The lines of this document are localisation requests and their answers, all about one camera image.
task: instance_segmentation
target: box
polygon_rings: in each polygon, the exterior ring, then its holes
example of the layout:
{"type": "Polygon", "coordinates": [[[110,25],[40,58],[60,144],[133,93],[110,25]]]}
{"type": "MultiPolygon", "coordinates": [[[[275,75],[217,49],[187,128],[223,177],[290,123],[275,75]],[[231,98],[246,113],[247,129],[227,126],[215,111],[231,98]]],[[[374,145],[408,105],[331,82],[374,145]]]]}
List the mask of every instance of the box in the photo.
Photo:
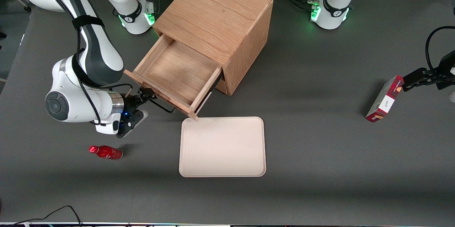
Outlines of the box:
{"type": "Polygon", "coordinates": [[[382,87],[376,101],[374,101],[365,118],[370,122],[376,122],[384,118],[389,113],[398,93],[402,90],[403,83],[403,78],[399,75],[387,82],[382,87]]]}
{"type": "Polygon", "coordinates": [[[268,38],[273,0],[174,0],[156,20],[160,36],[125,74],[197,120],[216,87],[231,96],[268,38]]]}

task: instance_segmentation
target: red aluminum bottle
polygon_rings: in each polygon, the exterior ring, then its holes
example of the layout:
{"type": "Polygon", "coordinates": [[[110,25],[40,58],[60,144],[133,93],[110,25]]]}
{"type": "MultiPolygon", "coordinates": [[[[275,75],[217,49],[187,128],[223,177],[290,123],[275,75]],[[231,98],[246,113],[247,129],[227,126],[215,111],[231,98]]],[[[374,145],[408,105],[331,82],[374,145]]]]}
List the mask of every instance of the red aluminum bottle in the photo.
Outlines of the red aluminum bottle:
{"type": "Polygon", "coordinates": [[[89,152],[91,153],[96,153],[98,157],[104,158],[104,159],[110,159],[110,160],[119,160],[123,156],[123,152],[120,151],[119,149],[112,148],[107,145],[103,146],[90,146],[88,149],[89,152]]]}

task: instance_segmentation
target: gray table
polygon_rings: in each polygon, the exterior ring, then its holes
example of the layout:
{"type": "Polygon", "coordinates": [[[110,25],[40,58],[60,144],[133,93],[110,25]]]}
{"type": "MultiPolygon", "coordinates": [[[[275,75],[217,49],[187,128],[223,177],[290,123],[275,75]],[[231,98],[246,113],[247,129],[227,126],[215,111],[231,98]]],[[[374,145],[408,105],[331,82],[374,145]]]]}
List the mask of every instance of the gray table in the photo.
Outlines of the gray table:
{"type": "MultiPolygon", "coordinates": [[[[132,36],[109,2],[94,5],[132,70],[155,34],[132,36]]],[[[450,89],[402,93],[384,120],[364,119],[385,81],[426,65],[427,35],[455,23],[450,0],[352,5],[340,28],[324,31],[275,0],[268,43],[239,88],[232,97],[212,94],[200,111],[261,117],[267,172],[200,179],[178,173],[181,113],[146,104],[149,118],[121,140],[49,117],[50,71],[75,51],[75,32],[64,14],[33,9],[0,97],[0,220],[42,217],[71,204],[85,222],[453,226],[450,89]],[[99,159],[87,151],[93,144],[124,146],[127,155],[99,159]]],[[[434,37],[434,63],[453,50],[453,36],[434,37]]],[[[49,220],[74,217],[62,211],[49,220]]]]}

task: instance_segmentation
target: wood grain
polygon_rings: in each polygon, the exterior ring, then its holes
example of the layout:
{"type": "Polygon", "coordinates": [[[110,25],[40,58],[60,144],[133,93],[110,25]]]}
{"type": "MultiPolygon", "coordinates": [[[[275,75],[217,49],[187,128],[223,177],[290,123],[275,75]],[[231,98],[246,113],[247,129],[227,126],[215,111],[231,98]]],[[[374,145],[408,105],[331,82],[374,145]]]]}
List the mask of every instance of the wood grain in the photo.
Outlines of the wood grain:
{"type": "Polygon", "coordinates": [[[139,74],[190,106],[218,67],[183,43],[172,41],[153,65],[139,74]]]}
{"type": "Polygon", "coordinates": [[[172,38],[169,36],[160,36],[158,40],[153,44],[153,47],[147,52],[145,57],[134,69],[135,72],[143,73],[155,62],[155,60],[163,54],[163,52],[169,47],[172,42],[172,38]]]}
{"type": "Polygon", "coordinates": [[[235,52],[232,61],[223,68],[227,94],[232,95],[267,42],[273,2],[270,2],[252,26],[235,52]]]}
{"type": "Polygon", "coordinates": [[[270,2],[272,0],[174,0],[153,27],[158,33],[227,66],[270,2]]]}

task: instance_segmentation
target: velcro strap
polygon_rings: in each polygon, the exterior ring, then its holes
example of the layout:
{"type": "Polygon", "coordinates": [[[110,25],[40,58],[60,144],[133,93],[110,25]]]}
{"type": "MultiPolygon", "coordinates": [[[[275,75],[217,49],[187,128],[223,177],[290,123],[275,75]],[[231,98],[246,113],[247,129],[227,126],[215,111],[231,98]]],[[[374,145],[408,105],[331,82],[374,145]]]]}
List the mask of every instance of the velcro strap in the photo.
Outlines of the velcro strap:
{"type": "Polygon", "coordinates": [[[76,30],[84,25],[101,25],[104,27],[104,23],[101,19],[89,15],[78,16],[73,20],[73,26],[76,30]]]}
{"type": "Polygon", "coordinates": [[[71,61],[71,65],[73,66],[73,71],[76,74],[76,77],[78,77],[84,84],[99,88],[100,86],[97,83],[94,83],[92,80],[90,80],[90,78],[84,72],[82,67],[79,65],[78,60],[77,60],[78,57],[79,57],[79,52],[73,55],[73,59],[71,61]]]}
{"type": "Polygon", "coordinates": [[[332,7],[330,6],[330,4],[328,3],[327,0],[323,0],[323,5],[324,5],[324,8],[330,12],[330,15],[332,17],[339,17],[341,16],[341,14],[343,14],[347,9],[348,7],[343,7],[342,9],[337,9],[336,7],[332,7]]]}

